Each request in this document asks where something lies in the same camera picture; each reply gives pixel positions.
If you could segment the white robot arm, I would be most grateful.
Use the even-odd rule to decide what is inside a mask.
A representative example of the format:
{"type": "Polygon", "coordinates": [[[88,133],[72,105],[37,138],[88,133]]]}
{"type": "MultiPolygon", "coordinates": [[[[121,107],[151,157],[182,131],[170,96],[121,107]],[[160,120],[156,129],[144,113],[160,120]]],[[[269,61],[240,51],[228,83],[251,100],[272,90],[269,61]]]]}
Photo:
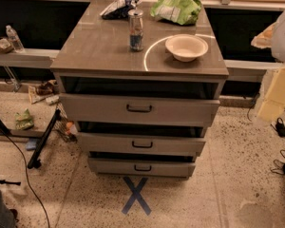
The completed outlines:
{"type": "Polygon", "coordinates": [[[267,122],[277,119],[285,110],[285,10],[274,23],[255,36],[251,42],[255,48],[269,48],[272,56],[282,63],[274,72],[257,116],[267,122]]]}

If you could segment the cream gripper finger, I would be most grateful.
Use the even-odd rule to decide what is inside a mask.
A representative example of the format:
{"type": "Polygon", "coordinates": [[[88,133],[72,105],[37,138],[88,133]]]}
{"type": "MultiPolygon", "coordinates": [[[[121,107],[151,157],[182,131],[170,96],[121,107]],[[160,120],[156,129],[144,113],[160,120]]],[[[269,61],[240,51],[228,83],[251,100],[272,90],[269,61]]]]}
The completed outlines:
{"type": "Polygon", "coordinates": [[[270,48],[272,45],[272,37],[275,23],[272,23],[269,27],[263,30],[259,35],[255,36],[251,42],[251,45],[255,48],[270,48]]]}
{"type": "Polygon", "coordinates": [[[269,124],[285,111],[285,64],[267,71],[262,89],[264,93],[257,107],[256,118],[259,122],[269,124]]]}

